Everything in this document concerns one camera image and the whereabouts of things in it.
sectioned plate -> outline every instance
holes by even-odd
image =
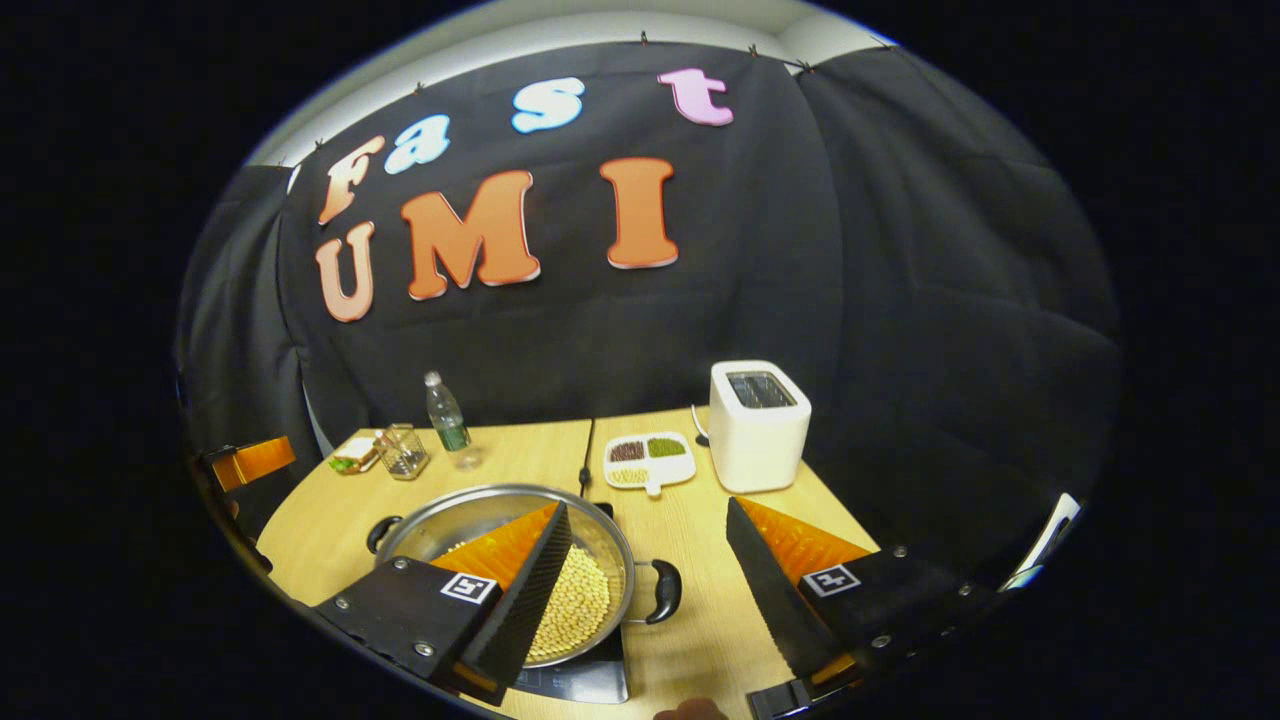
[[[668,439],[680,445],[678,455],[654,457],[649,441]],[[604,446],[604,482],[620,489],[644,488],[649,497],[658,497],[662,486],[682,483],[694,477],[698,464],[685,436],[680,433],[645,433],[613,438]]]

small container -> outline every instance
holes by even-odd
[[[413,425],[407,423],[397,423],[385,430],[378,430],[378,442],[374,446],[383,459],[383,465],[387,465],[387,471],[397,480],[412,480],[431,459],[413,432]]]
[[[658,497],[662,486],[682,483],[696,471],[694,451],[680,433],[626,436],[604,446],[604,482],[620,489],[644,488]]]

green beans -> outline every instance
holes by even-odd
[[[663,437],[655,437],[649,439],[649,457],[668,457],[671,455],[684,455],[684,454],[685,454],[685,446],[680,445],[673,439]]]

black pot handle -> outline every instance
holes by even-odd
[[[399,523],[401,520],[403,520],[403,518],[401,518],[399,515],[392,515],[390,518],[383,518],[381,520],[379,520],[378,524],[374,525],[374,529],[369,530],[369,539],[365,541],[365,547],[369,548],[369,552],[378,555],[378,541],[383,539],[383,536],[387,534],[387,530],[390,529],[390,527],[394,525],[396,523]]]
[[[644,620],[626,621],[644,623],[645,625],[662,623],[680,609],[680,598],[685,593],[685,585],[680,579],[680,570],[676,570],[676,566],[666,560],[650,560],[649,562],[637,560],[636,565],[649,565],[658,571],[658,584],[653,588],[653,597],[658,601],[658,607]]]

plastic bottle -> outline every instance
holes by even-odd
[[[449,451],[458,468],[468,469],[479,460],[471,451],[471,433],[462,419],[462,410],[454,400],[449,388],[440,382],[440,374],[431,370],[425,375],[426,382],[426,413],[431,418],[431,427],[440,436],[440,445]]]

